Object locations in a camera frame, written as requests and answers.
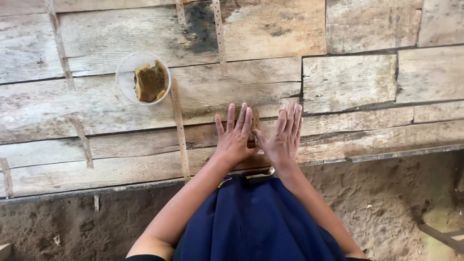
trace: sandy ground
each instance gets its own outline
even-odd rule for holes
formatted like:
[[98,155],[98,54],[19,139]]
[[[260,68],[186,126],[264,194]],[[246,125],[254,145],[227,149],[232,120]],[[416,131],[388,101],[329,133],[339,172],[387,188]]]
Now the sandy ground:
[[[417,229],[412,214],[443,232],[463,227],[454,189],[463,153],[304,167],[314,187],[377,261],[462,261]],[[144,228],[181,188],[173,186],[0,207],[0,244],[9,260],[121,260]],[[53,241],[59,235],[61,244]]]

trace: person's right hand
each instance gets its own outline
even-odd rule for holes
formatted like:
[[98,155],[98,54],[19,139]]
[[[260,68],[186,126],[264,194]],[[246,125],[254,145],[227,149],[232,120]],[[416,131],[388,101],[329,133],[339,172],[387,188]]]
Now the person's right hand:
[[259,130],[252,130],[264,154],[276,170],[296,164],[300,146],[302,107],[291,102],[286,109],[279,111],[279,118],[271,137],[265,137]]

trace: blue cloth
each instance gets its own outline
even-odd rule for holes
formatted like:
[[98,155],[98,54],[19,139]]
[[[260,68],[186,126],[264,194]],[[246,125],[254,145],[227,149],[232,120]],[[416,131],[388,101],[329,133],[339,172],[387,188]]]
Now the blue cloth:
[[225,182],[188,223],[180,259],[346,260],[278,178],[253,187],[241,178]]

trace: clear plastic container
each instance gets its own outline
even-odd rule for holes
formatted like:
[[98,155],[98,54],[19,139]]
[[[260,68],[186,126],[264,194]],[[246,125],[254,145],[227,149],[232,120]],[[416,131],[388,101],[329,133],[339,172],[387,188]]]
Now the clear plastic container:
[[[167,73],[164,88],[166,93],[163,97],[154,102],[141,102],[135,94],[135,70],[145,64],[154,66],[156,60],[161,62]],[[171,72],[169,71],[166,63],[164,63],[164,61],[161,60],[158,56],[149,52],[133,52],[124,57],[124,59],[122,59],[122,61],[119,63],[116,69],[116,85],[124,97],[126,97],[131,102],[143,106],[155,105],[161,102],[168,95],[169,90],[171,89]]]

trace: person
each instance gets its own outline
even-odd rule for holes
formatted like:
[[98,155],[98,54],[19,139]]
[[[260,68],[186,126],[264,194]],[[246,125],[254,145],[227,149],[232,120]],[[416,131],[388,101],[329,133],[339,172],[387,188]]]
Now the person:
[[[270,137],[251,130],[246,103],[236,124],[234,112],[230,104],[225,129],[215,116],[216,152],[156,215],[126,261],[366,260],[296,162],[301,105],[290,103],[279,111]],[[247,148],[250,131],[260,148]],[[260,150],[279,178],[257,184],[226,178]]]

